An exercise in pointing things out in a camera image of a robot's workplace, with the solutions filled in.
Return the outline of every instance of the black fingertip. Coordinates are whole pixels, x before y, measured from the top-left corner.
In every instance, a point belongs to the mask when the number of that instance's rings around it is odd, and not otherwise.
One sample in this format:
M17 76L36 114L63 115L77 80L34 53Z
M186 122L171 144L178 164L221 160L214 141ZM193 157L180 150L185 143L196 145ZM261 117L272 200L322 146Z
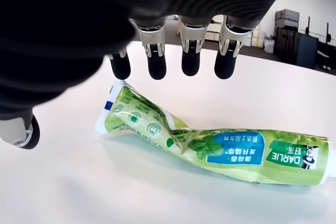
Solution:
M21 147L22 149L26 149L26 150L33 149L36 147L36 145L38 144L38 141L40 140L40 127L38 126L38 122L34 115L33 115L31 122L33 126L33 134L31 135L29 142L25 146Z
M130 60L128 58L128 54L126 53L125 57L121 58L120 54L112 54L113 60L110 59L111 67L114 75L119 80L127 79L131 74L131 65Z
M152 57L147 57L148 59L148 70L151 77L155 80L161 80L166 75L166 58L159 56L156 52L152 52Z
M225 56L217 53L215 62L215 73L220 79L228 79L232 76L235 70L236 57L232 57L232 54L227 53Z
M182 71L186 76L194 76L200 69L200 53L194 50L189 52L182 51Z

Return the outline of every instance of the green toothpaste tube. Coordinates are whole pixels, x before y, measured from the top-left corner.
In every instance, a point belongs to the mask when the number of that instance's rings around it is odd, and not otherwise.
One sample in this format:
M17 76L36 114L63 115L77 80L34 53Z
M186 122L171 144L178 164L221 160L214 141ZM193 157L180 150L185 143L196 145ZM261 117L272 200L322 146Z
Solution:
M267 184L320 185L336 176L326 137L277 130L197 130L117 81L96 123L99 135L135 133L195 166Z

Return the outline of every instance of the white table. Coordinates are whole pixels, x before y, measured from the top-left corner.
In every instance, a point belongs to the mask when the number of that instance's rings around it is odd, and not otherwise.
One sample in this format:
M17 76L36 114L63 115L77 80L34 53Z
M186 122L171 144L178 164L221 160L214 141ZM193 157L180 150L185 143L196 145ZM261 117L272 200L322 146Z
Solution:
M166 45L167 75L150 78L140 42L128 82L191 127L279 129L336 144L336 77L239 56L228 80L203 49L194 77ZM88 81L38 106L31 151L0 142L0 223L334 223L336 179L322 186L254 185L184 163L137 136L97 140L95 121L115 77L106 59Z

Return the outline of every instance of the white wall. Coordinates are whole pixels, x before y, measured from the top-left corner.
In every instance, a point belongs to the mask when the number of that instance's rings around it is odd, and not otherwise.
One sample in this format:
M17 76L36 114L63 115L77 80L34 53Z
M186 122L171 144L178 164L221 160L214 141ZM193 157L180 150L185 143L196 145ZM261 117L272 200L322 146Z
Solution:
M301 33L305 32L308 16L310 16L309 31L323 36L312 33L310 35L318 37L322 42L326 41L327 22L329 22L329 33L332 38L330 44L336 45L336 0L276 0L260 23L260 29L265 31L267 36L274 33L275 12L283 9L300 13L299 32Z

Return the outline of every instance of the gray box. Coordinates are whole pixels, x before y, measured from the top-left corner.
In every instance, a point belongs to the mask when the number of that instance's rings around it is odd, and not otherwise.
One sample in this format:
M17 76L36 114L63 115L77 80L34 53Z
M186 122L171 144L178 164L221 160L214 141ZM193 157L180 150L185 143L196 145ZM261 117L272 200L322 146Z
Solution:
M299 22L299 18L300 18L300 13L295 12L294 10L288 10L288 9L284 9L284 10L279 10L275 13L275 19L288 19L291 21L296 21Z
M284 28L285 26L299 27L299 22L281 18L275 20L275 26L279 28Z

